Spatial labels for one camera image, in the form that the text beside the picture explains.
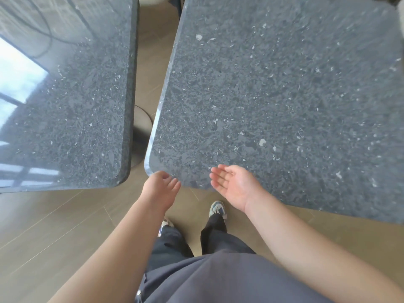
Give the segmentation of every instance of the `granite surface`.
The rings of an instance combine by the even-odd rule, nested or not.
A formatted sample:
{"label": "granite surface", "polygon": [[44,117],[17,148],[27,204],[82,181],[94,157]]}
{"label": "granite surface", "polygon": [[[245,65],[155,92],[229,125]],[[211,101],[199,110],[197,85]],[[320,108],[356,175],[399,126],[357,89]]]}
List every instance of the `granite surface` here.
{"label": "granite surface", "polygon": [[0,0],[0,192],[130,172],[137,0]]}
{"label": "granite surface", "polygon": [[404,222],[398,16],[372,0],[186,0],[145,160],[219,163],[286,204]]}

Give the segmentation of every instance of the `hand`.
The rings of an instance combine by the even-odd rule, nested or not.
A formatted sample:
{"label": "hand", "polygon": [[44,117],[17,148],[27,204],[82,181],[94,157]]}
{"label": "hand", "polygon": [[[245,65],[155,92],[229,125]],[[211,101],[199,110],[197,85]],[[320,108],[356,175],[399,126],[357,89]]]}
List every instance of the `hand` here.
{"label": "hand", "polygon": [[180,188],[181,182],[177,178],[165,171],[157,171],[144,183],[140,199],[153,203],[165,213],[174,203]]}
{"label": "hand", "polygon": [[235,208],[245,212],[246,204],[262,192],[264,188],[251,172],[243,167],[219,165],[211,169],[210,183]]}

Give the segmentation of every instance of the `dark pants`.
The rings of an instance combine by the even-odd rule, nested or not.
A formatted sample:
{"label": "dark pants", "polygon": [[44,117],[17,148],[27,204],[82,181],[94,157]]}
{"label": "dark pants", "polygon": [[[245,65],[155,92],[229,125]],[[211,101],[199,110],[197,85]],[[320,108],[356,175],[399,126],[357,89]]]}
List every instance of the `dark pants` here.
{"label": "dark pants", "polygon": [[[242,240],[227,234],[227,228],[220,214],[209,217],[201,232],[202,254],[212,254],[219,250],[256,254]],[[161,236],[154,243],[146,272],[194,257],[190,247],[179,230],[166,225]]]}

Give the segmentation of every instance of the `open palm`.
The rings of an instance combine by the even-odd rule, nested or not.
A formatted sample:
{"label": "open palm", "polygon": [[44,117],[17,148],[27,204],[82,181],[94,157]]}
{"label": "open palm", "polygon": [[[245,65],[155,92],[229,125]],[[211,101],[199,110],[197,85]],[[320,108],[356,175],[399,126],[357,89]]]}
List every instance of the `open palm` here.
{"label": "open palm", "polygon": [[240,166],[220,164],[211,171],[209,177],[213,188],[242,212],[245,212],[247,201],[263,191],[254,175]]}

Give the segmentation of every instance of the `shirt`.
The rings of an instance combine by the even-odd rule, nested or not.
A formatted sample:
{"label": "shirt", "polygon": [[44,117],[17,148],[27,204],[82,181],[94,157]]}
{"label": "shirt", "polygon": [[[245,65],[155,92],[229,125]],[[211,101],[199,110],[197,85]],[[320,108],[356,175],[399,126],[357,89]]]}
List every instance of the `shirt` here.
{"label": "shirt", "polygon": [[145,273],[135,301],[331,303],[262,256],[226,250]]}

